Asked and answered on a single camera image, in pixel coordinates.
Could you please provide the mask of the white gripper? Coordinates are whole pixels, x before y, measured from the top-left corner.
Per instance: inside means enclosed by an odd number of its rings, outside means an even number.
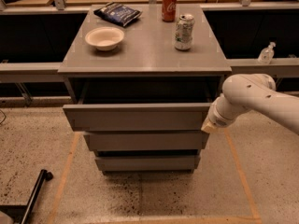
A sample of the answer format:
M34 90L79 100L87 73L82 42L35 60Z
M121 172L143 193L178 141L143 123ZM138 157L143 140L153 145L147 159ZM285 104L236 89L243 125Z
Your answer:
M227 119L217 110L217 106L212 104L207 113L207 119L203 122L201 131L205 133L214 133L218 128L225 128L232 124L231 119Z

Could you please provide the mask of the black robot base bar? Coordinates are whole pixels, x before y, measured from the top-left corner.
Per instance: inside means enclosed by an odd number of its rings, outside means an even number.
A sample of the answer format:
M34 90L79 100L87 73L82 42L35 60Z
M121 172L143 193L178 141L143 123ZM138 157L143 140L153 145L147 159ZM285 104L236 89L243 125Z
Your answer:
M29 224L30 216L35 207L43 183L52 179L52 172L42 169L27 204L0 205L0 224Z

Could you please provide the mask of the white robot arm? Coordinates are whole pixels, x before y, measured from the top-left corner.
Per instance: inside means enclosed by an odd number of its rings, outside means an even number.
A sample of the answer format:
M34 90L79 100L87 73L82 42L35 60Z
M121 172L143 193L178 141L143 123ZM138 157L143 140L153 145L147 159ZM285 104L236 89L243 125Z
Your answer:
M255 110L299 134L299 98L276 91L267 74L238 74L225 79L221 95L210 106L201 130L213 133Z

